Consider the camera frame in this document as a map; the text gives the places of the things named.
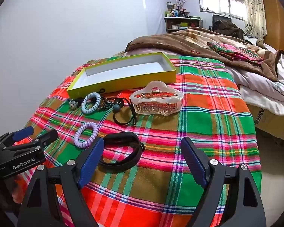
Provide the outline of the black fitness band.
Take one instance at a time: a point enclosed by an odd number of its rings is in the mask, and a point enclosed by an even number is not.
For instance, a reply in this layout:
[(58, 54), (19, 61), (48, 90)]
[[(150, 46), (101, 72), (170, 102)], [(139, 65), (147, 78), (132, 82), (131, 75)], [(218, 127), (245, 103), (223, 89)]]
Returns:
[(145, 150), (145, 145), (133, 132), (108, 134), (103, 140), (107, 151), (105, 155), (109, 155), (108, 152), (112, 155), (114, 152), (110, 162), (101, 157), (98, 165), (103, 172), (116, 174), (130, 170), (137, 165)]

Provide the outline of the translucent pink hair claw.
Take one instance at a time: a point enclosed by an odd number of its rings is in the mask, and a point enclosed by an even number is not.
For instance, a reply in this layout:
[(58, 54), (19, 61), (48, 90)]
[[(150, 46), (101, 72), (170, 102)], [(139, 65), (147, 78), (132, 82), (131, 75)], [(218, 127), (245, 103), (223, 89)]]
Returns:
[(134, 110), (140, 115), (169, 116), (180, 112), (183, 107), (183, 98), (183, 92), (159, 80), (149, 82), (143, 89), (130, 95)]

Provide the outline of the cardboard box beside bed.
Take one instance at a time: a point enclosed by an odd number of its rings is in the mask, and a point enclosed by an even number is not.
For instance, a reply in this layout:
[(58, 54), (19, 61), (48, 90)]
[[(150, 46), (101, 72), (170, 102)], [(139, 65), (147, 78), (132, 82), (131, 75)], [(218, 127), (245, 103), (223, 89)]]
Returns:
[(284, 140), (284, 116), (275, 115), (266, 109), (247, 105), (254, 120), (254, 126), (270, 135)]

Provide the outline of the yellow-green cardboard box tray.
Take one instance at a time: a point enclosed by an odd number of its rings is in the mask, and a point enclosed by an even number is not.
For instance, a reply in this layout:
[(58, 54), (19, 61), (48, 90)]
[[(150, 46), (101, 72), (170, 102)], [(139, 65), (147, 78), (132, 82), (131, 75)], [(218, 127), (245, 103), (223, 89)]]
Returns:
[(161, 52), (124, 56), (85, 67), (66, 91), (76, 99), (101, 89), (111, 93), (143, 88), (153, 80), (165, 84), (176, 81), (175, 66)]

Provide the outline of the colourful plaid blanket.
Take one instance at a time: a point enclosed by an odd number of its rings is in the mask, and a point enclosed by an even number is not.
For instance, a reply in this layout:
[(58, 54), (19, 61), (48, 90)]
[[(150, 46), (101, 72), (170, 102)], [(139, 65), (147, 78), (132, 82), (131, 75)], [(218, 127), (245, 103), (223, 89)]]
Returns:
[(257, 186), (262, 173), (251, 113), (225, 65), (209, 58), (170, 56), (176, 69), (172, 88), (184, 93), (183, 108), (169, 116), (138, 116), (134, 126), (128, 107), (113, 121), (111, 110), (84, 115), (71, 111), (67, 87), (77, 68), (40, 104), (27, 122), (35, 136), (56, 129), (58, 139), (45, 150), (45, 165), (61, 166), (76, 158), (77, 129), (95, 122), (101, 137), (122, 131), (135, 133), (145, 145), (136, 166), (111, 174), (96, 170), (82, 195), (100, 226), (185, 226), (203, 189), (195, 183), (180, 152), (180, 141), (190, 137), (208, 157), (226, 166), (244, 163)]

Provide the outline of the folded plaid cloth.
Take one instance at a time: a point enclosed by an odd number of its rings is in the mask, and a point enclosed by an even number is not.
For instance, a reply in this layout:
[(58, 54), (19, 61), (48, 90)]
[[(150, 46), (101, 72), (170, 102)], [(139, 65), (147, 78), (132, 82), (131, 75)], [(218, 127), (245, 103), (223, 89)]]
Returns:
[(207, 42), (207, 46), (219, 55), (230, 59), (231, 61), (246, 61), (258, 65), (264, 59), (256, 52), (247, 48), (237, 47), (218, 42)]

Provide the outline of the brown fleece blanket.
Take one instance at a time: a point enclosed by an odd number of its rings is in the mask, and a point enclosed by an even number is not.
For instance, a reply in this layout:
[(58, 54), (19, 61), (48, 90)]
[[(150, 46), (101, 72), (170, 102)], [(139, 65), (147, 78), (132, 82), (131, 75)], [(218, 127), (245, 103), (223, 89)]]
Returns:
[[(208, 43), (227, 44), (248, 49), (256, 53), (261, 60), (258, 64), (247, 60), (235, 60), (231, 56), (223, 56), (215, 52), (209, 48)], [(139, 49), (158, 49), (183, 56), (216, 59), (227, 66), (261, 75), (273, 82), (279, 80), (277, 63), (281, 56), (284, 55), (284, 50), (277, 50), (277, 52), (272, 53), (256, 45), (248, 44), (239, 38), (198, 27), (191, 27), (173, 33), (138, 37), (127, 44), (125, 52), (129, 53)]]

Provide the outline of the wooden shelf with clutter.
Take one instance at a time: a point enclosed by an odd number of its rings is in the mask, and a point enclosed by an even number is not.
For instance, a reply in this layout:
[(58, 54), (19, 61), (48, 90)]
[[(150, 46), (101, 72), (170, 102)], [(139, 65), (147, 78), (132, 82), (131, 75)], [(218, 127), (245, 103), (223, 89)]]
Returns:
[(200, 17), (190, 17), (186, 9), (180, 9), (179, 5), (172, 2), (167, 3), (167, 10), (164, 15), (167, 33), (185, 30), (190, 27), (203, 27), (203, 20)]

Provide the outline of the dark jacket on chair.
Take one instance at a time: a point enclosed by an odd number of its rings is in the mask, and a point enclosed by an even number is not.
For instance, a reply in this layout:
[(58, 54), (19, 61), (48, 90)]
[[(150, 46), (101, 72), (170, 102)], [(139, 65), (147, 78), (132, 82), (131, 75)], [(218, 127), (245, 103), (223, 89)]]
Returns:
[(214, 14), (211, 28), (214, 32), (243, 40), (244, 31), (232, 23), (231, 18)]

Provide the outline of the patterned curtain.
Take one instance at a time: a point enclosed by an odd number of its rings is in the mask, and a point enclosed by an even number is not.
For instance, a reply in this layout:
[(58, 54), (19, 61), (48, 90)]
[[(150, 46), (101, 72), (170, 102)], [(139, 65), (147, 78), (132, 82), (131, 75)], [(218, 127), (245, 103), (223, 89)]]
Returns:
[(267, 35), (265, 6), (263, 0), (244, 0), (246, 7), (244, 34), (264, 42)]

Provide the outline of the wooden wardrobe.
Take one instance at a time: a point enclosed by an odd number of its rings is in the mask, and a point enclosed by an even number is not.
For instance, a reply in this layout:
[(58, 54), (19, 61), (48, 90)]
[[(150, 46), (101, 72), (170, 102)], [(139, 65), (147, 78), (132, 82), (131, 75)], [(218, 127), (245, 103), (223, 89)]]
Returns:
[(276, 50), (284, 50), (284, 7), (279, 0), (263, 0), (267, 35), (264, 42)]

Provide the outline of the window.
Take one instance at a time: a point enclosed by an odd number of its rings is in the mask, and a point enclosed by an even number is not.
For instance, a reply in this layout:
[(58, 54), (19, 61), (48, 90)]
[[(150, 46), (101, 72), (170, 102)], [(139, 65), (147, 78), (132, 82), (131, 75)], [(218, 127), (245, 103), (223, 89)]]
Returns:
[(199, 0), (200, 11), (247, 20), (244, 0)]

